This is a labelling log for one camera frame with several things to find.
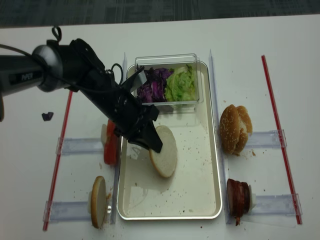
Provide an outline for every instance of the silver tray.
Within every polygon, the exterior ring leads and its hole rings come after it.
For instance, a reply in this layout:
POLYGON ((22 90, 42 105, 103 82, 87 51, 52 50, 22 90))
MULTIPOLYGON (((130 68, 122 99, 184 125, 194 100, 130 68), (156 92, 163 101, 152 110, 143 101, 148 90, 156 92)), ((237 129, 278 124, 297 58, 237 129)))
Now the silver tray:
MULTIPOLYGON (((128 76, 134 70, 133 65, 128 76)), ((222 195, 205 63, 200 62, 199 71, 203 101, 192 112, 160 114, 154 122, 155 127, 169 127, 175 137, 178 161, 173 176, 160 177, 149 151, 121 140, 116 206, 123 219, 214 219, 220 214, 222 195)))

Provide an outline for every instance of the top bun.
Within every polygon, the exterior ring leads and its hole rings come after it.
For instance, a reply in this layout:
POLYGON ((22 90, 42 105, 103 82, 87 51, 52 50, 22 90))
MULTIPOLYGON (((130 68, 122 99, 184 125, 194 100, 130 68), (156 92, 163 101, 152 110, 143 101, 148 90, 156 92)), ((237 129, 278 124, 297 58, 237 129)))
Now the top bun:
POLYGON ((219 130, 222 149, 226 154, 239 154, 252 133, 252 123, 244 106, 230 105, 221 115, 219 130))

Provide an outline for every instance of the purple cabbage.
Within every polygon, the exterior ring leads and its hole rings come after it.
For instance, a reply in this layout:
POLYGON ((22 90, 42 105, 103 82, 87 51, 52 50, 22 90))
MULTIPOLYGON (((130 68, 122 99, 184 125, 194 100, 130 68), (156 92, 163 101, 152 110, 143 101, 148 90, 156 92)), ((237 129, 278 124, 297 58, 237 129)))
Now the purple cabbage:
POLYGON ((144 73, 147 81, 137 89, 137 98, 143 103, 166 102, 167 78, 174 73, 174 70, 150 68, 150 70, 145 70, 144 73))

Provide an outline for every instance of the black cable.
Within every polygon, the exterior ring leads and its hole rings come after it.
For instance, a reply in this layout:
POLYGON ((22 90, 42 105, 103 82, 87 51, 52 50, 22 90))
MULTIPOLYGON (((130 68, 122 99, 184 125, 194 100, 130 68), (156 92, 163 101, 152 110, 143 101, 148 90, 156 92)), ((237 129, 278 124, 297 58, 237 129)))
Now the black cable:
POLYGON ((112 72, 114 71, 114 67, 115 67, 115 66, 117 66, 117 67, 120 69, 120 71, 121 71, 121 79, 120 79, 120 82, 119 82, 119 86, 120 86, 120 85, 122 84, 123 80, 124 80, 124 71, 123 71, 122 67, 121 67, 118 63, 115 63, 115 64, 113 64, 112 67, 111 67, 111 71, 112 71, 112 72))
POLYGON ((0 43, 0 48, 2 49, 7 49, 13 52, 17 52, 19 54, 25 55, 29 58, 31 58, 33 61, 35 61, 37 64, 39 64, 41 67, 43 67, 44 69, 48 68, 48 65, 46 65, 44 62, 40 61, 39 59, 37 59, 36 57, 32 56, 30 53, 23 51, 21 49, 15 48, 13 46, 8 46, 8 45, 4 45, 0 43))
MULTIPOLYGON (((48 69, 48 66, 47 66, 44 62, 41 62, 41 61, 38 60, 36 57, 32 56, 30 53, 28 53, 28 52, 26 52, 26 51, 23 51, 23 50, 21 50, 21 49, 15 48, 15 47, 13 47, 13 46, 4 45, 4 44, 1 44, 1 43, 0 43, 0 48, 2 48, 2 49, 7 49, 7 50, 10 50, 10 51, 14 51, 14 52, 17 52, 17 53, 19 53, 19 54, 25 55, 26 57, 31 58, 31 59, 32 59, 33 61, 35 61, 37 64, 41 65, 41 67, 43 67, 44 71, 47 71, 47 69, 48 69)), ((118 63, 115 63, 115 64, 112 66, 112 68, 113 68, 114 66, 118 66, 118 67, 120 68, 120 70, 121 70, 121 80, 122 80, 123 75, 124 75, 123 70, 122 70, 122 67, 121 67, 118 63)), ((54 75, 52 75, 52 74, 50 74, 50 76, 53 77, 53 78, 55 78, 55 79, 57 79, 57 80, 60 80, 60 81, 62 81, 62 82, 64 82, 64 83, 66 83, 66 84, 68 84, 68 85, 70 85, 70 86, 72 86, 72 87, 74 87, 74 88, 77 88, 77 89, 83 90, 83 91, 87 91, 87 92, 90 92, 90 93, 106 94, 106 93, 111 93, 111 92, 115 92, 115 91, 119 90, 119 88, 114 88, 114 89, 109 89, 109 90, 104 90, 104 91, 93 90, 93 89, 89 89, 89 88, 86 88, 86 87, 79 86, 79 85, 77 85, 77 84, 74 84, 74 83, 72 83, 72 82, 70 82, 70 81, 68 81, 68 80, 65 80, 65 79, 61 78, 61 77, 54 76, 54 75)))

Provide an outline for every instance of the bread crumb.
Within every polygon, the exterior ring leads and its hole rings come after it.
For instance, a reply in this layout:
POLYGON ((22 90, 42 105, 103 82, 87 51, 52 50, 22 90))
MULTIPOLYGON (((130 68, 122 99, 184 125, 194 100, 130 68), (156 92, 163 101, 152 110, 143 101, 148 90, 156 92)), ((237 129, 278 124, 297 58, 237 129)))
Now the bread crumb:
POLYGON ((105 196, 105 199, 108 201, 111 198, 111 192, 108 193, 107 196, 105 196))

